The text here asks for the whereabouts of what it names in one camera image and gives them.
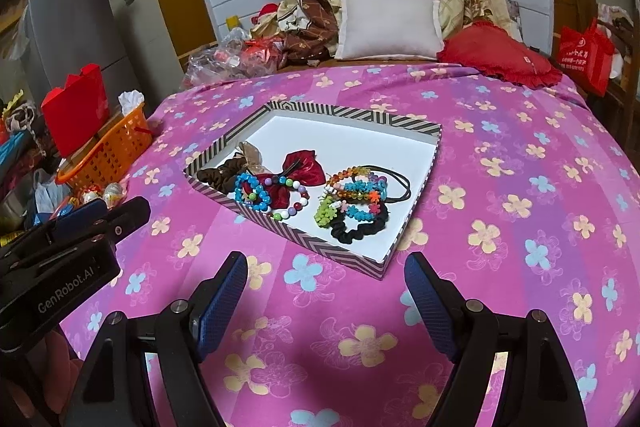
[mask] red shopping bag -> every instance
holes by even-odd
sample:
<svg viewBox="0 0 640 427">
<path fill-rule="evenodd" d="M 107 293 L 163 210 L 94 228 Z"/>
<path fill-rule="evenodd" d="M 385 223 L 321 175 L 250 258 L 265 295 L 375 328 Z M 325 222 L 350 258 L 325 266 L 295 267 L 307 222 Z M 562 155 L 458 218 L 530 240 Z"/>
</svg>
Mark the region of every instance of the red shopping bag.
<svg viewBox="0 0 640 427">
<path fill-rule="evenodd" d="M 558 63 L 582 89 L 604 96 L 615 51 L 613 42 L 597 29 L 594 19 L 583 34 L 566 26 L 562 28 Z"/>
</svg>

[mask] black scrunchie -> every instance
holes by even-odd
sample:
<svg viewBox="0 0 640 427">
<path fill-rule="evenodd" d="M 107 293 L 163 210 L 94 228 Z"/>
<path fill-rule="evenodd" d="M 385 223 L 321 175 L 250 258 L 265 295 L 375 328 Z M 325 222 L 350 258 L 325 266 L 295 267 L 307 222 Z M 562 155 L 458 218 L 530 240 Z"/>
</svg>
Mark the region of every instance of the black scrunchie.
<svg viewBox="0 0 640 427">
<path fill-rule="evenodd" d="M 374 235 L 386 226 L 386 221 L 389 219 L 389 211 L 386 209 L 385 203 L 380 201 L 380 212 L 373 218 L 372 223 L 362 223 L 358 225 L 357 229 L 349 230 L 347 232 L 347 225 L 344 222 L 345 212 L 338 212 L 338 215 L 329 221 L 329 227 L 331 227 L 331 235 L 335 237 L 340 243 L 344 245 L 350 245 L 351 242 L 356 239 L 360 240 L 365 235 Z"/>
</svg>

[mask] pillowcase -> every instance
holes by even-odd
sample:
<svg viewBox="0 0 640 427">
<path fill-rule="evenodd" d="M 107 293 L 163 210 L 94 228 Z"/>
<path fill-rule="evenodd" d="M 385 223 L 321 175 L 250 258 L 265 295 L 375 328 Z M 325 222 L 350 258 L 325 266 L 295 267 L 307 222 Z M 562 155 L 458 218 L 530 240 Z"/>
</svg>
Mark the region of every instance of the pillowcase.
<svg viewBox="0 0 640 427">
<path fill-rule="evenodd" d="M 443 49 L 439 0 L 340 0 L 335 58 L 435 60 Z"/>
</svg>

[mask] bed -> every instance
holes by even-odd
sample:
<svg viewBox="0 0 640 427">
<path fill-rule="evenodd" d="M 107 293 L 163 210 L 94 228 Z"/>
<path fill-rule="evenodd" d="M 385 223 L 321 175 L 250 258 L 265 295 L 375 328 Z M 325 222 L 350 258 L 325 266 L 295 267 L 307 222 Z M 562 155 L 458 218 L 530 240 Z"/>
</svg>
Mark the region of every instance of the bed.
<svg viewBox="0 0 640 427">
<path fill-rule="evenodd" d="M 383 281 L 188 185 L 184 167 L 268 100 L 443 125 L 437 165 Z M 547 312 L 590 425 L 615 425 L 631 403 L 640 383 L 640 179 L 566 76 L 533 91 L 452 64 L 349 64 L 194 88 L 168 97 L 150 121 L 159 136 L 126 179 L 129 196 L 150 202 L 151 219 L 119 245 L 120 275 L 63 323 L 81 357 L 111 311 L 157 313 L 240 250 L 248 283 L 220 349 L 202 365 L 228 425 L 423 426 L 450 364 L 404 285 L 404 260 L 422 251 L 463 296 L 494 312 Z M 304 289 L 285 282 L 291 271 Z M 505 362 L 496 357 L 479 426 L 491 425 Z M 172 425 L 158 360 L 147 363 L 160 420 Z"/>
</svg>

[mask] red velvet bow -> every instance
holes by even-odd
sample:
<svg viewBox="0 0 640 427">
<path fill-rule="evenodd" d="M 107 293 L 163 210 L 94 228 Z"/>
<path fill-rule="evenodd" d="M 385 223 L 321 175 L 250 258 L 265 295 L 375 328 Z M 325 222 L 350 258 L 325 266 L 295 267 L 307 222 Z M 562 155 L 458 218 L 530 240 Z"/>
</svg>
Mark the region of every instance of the red velvet bow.
<svg viewBox="0 0 640 427">
<path fill-rule="evenodd" d="M 298 165 L 287 172 L 296 162 L 298 162 Z M 264 185 L 265 179 L 273 178 L 277 175 L 286 175 L 287 178 L 291 178 L 293 181 L 299 181 L 300 184 L 305 187 L 316 187 L 323 185 L 326 181 L 324 171 L 316 161 L 316 151 L 296 151 L 287 154 L 287 157 L 282 163 L 282 172 L 287 172 L 287 174 L 258 174 L 256 176 L 264 187 L 264 190 L 266 190 L 271 197 L 270 207 L 273 209 L 289 207 L 290 188 L 280 184 L 267 187 Z M 252 188 L 247 182 L 242 184 L 242 188 L 244 188 L 247 194 L 252 191 Z"/>
</svg>

